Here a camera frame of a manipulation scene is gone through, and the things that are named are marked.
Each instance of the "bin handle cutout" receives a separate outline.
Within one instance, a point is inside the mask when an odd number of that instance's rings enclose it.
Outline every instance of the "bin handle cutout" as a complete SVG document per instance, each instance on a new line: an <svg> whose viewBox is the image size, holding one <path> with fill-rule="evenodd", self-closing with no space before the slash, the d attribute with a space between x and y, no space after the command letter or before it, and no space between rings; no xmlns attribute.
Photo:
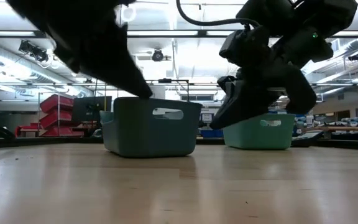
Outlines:
<svg viewBox="0 0 358 224"><path fill-rule="evenodd" d="M279 127L281 126L281 120L260 120L259 124L262 127Z"/></svg>
<svg viewBox="0 0 358 224"><path fill-rule="evenodd" d="M153 110L153 117L155 119L173 119L181 120L184 117L183 111L171 108L155 108Z"/></svg>

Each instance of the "ceiling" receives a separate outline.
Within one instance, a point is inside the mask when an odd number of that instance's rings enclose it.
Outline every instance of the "ceiling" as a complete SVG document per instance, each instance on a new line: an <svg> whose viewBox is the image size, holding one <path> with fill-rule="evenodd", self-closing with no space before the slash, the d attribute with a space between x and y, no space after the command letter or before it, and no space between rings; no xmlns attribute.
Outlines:
<svg viewBox="0 0 358 224"><path fill-rule="evenodd" d="M237 11L245 3L245 0L218 0L184 1L182 0L184 12L192 19L199 21L215 21L219 19L233 18ZM184 21L177 13L173 0L138 0L130 8L125 6L117 8L117 22L128 21L129 30L201 30L204 27L194 26ZM240 24L209 27L208 29L217 30L236 30L241 29ZM0 30L36 30L27 20L18 16L4 2L0 1ZM354 22L348 30L358 30L358 12ZM21 38L0 38L0 47L16 55L22 55L18 51ZM50 39L28 39L34 45L42 49L54 48L53 41ZM173 78L195 78L195 77L221 77L233 74L236 66L229 64L221 58L218 53L224 42L224 38L133 38L128 39L129 52L142 60L137 60L138 66L143 68L146 79L163 78L170 73ZM174 54L172 44L176 45ZM155 63L151 60L143 60L148 55L151 57L154 49L162 49L164 55L175 57L175 66L171 60ZM325 77L340 72L345 67L340 60L326 62L325 66L313 70L322 73ZM70 69L63 64L56 62L53 67L46 68L73 82L83 82L87 76L82 74L72 74Z"/></svg>

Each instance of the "black cable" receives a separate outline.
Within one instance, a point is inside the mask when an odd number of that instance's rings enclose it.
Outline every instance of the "black cable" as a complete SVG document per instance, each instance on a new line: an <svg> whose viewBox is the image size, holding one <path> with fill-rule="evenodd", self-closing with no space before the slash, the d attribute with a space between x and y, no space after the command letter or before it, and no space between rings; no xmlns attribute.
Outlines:
<svg viewBox="0 0 358 224"><path fill-rule="evenodd" d="M185 14L185 12L183 12L183 9L181 8L180 0L176 0L176 1L177 1L177 8L180 16L182 16L182 18L184 18L184 20L186 20L187 22L196 26L220 26L220 25L236 24L236 23L250 24L253 27L260 26L260 24L257 21L254 21L252 19L223 19L220 21L210 21L210 22L197 21L188 17Z"/></svg>

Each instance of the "red crate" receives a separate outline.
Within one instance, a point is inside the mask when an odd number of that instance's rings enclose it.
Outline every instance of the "red crate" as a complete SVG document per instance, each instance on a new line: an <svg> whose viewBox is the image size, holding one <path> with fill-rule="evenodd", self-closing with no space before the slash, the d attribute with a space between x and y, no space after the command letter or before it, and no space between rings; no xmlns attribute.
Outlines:
<svg viewBox="0 0 358 224"><path fill-rule="evenodd" d="M60 120L61 126L76 127L79 125L79 123L71 121L71 112L60 111L60 119L59 120ZM48 129L52 125L57 126L57 121L58 121L58 113L57 113L57 110L54 110L50 114L44 116L40 120L40 124L44 129Z"/></svg>
<svg viewBox="0 0 358 224"><path fill-rule="evenodd" d="M44 100L40 104L40 108L41 108L42 112L50 113L53 110L57 110L58 101L59 101L59 99L58 99L57 94L53 94L52 96L48 97L46 100ZM73 105L74 105L73 99L70 99L70 98L67 98L64 96L60 96L60 110L72 111Z"/></svg>
<svg viewBox="0 0 358 224"><path fill-rule="evenodd" d="M72 131L70 127L60 127L53 126L48 129L41 137L82 137L84 133L78 131Z"/></svg>

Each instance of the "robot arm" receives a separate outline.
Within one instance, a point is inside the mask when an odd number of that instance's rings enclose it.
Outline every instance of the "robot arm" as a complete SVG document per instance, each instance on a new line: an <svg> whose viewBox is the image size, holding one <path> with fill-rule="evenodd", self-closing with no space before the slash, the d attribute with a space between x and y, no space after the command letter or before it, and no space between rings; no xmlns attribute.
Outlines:
<svg viewBox="0 0 358 224"><path fill-rule="evenodd" d="M149 98L152 91L127 49L127 26L115 23L114 8L134 1L7 0L56 41L55 54L74 72ZM355 0L248 0L236 19L200 22L186 16L180 0L176 3L179 14L191 24L244 24L244 30L227 37L219 53L241 70L236 78L218 81L227 97L211 123L216 129L266 113L281 94L272 88L286 91L289 113L312 109L316 95L300 69L310 60L333 56L325 39L349 27L357 10ZM269 47L270 37L280 40Z"/></svg>

